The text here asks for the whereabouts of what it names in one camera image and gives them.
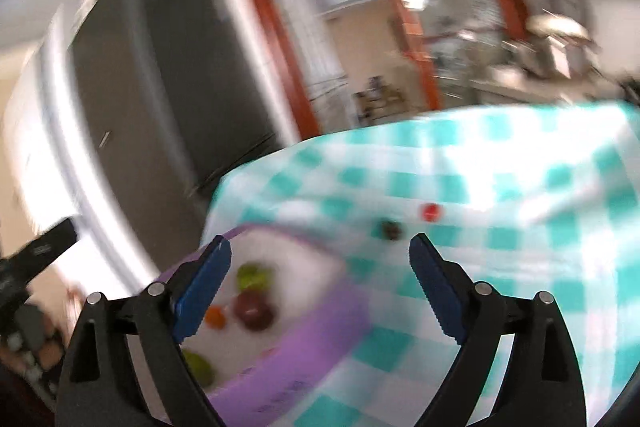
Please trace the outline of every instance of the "red object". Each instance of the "red object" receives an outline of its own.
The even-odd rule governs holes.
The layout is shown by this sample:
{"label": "red object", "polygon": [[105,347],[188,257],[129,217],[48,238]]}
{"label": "red object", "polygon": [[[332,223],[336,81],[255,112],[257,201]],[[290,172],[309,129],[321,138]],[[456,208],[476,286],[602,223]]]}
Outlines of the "red object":
{"label": "red object", "polygon": [[234,315],[249,331],[264,331],[275,321],[275,312],[263,292],[244,290],[234,301]]}
{"label": "red object", "polygon": [[422,219],[428,223],[435,223],[442,217],[442,207],[439,204],[427,203],[422,206]]}

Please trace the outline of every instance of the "teal and white tablecloth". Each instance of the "teal and white tablecloth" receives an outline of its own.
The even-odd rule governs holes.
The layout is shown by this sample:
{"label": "teal and white tablecloth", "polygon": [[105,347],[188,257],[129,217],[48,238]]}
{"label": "teal and white tablecloth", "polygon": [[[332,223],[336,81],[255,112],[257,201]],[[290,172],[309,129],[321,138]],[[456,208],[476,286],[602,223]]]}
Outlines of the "teal and white tablecloth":
{"label": "teal and white tablecloth", "polygon": [[[408,264],[418,232],[504,295],[556,296],[594,425],[640,361],[639,139],[640,112],[622,103],[477,107],[321,136],[226,175],[204,243],[244,222],[292,227],[345,256],[370,299],[369,335],[277,425],[414,425],[458,350]],[[439,222],[420,219],[424,203],[443,207]],[[401,241],[380,237],[381,219],[403,223]]]}

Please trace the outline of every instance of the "dark object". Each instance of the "dark object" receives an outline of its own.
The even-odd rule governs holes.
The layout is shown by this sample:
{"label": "dark object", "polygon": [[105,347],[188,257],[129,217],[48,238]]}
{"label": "dark object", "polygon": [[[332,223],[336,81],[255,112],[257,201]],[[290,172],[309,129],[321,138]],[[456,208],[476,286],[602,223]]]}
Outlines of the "dark object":
{"label": "dark object", "polygon": [[280,148],[225,0],[98,0],[72,54],[102,172],[168,269],[198,248],[220,178]]}
{"label": "dark object", "polygon": [[42,312],[25,304],[30,297],[27,285],[76,240],[76,229],[67,218],[12,257],[0,259],[0,342],[24,359],[25,378],[50,408],[57,394],[62,361],[50,367],[50,361],[39,360],[38,352],[45,341],[53,341],[63,356],[65,345],[59,331],[52,335],[44,331]]}
{"label": "dark object", "polygon": [[22,378],[0,363],[0,418],[2,425],[53,427],[53,411]]}
{"label": "dark object", "polygon": [[409,261],[446,335],[460,351],[417,427],[464,427],[476,407],[502,335],[515,333],[511,358],[491,414],[473,425],[585,426],[580,369],[557,303],[503,297],[443,261],[421,233]]}
{"label": "dark object", "polygon": [[397,221],[380,221],[380,232],[382,237],[389,241],[402,239],[402,226]]}
{"label": "dark object", "polygon": [[197,330],[230,262],[229,242],[217,236],[166,284],[155,282],[137,296],[114,301],[89,295],[62,370],[56,426],[167,425],[150,416],[136,380],[126,336],[138,335],[172,425],[223,427],[177,343]]}
{"label": "dark object", "polygon": [[640,80],[630,78],[620,84],[624,93],[625,101],[640,107]]}
{"label": "dark object", "polygon": [[267,295],[256,290],[245,290],[236,297],[234,315],[249,331],[264,331],[275,320]]}

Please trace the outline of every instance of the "green apple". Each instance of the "green apple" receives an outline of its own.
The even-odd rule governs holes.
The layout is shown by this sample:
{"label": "green apple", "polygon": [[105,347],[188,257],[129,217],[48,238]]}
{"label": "green apple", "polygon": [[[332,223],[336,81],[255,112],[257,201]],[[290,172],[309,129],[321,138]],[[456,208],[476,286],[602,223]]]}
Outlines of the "green apple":
{"label": "green apple", "polygon": [[193,378],[196,379],[203,389],[213,384],[213,381],[216,379],[216,372],[213,370],[213,367],[211,367],[211,364],[207,362],[207,359],[189,349],[182,349],[182,356]]}
{"label": "green apple", "polygon": [[244,263],[236,274],[238,291],[256,290],[268,292],[273,285],[273,269],[262,263]]}

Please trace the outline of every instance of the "purple plastic bin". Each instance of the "purple plastic bin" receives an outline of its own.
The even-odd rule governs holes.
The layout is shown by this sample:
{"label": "purple plastic bin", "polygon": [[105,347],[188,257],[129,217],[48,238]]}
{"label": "purple plastic bin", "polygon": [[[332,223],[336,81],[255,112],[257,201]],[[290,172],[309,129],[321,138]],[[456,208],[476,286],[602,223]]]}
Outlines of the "purple plastic bin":
{"label": "purple plastic bin", "polygon": [[[232,239],[242,232],[268,228],[248,225],[225,233]],[[321,250],[315,243],[283,229],[271,229]],[[200,256],[197,251],[184,260]],[[163,273],[166,281],[177,266]],[[212,406],[229,427],[266,427],[289,411],[347,355],[369,331],[364,293],[349,277],[341,277],[313,310],[303,315],[274,346],[273,354],[252,363],[238,375],[207,393]]]}

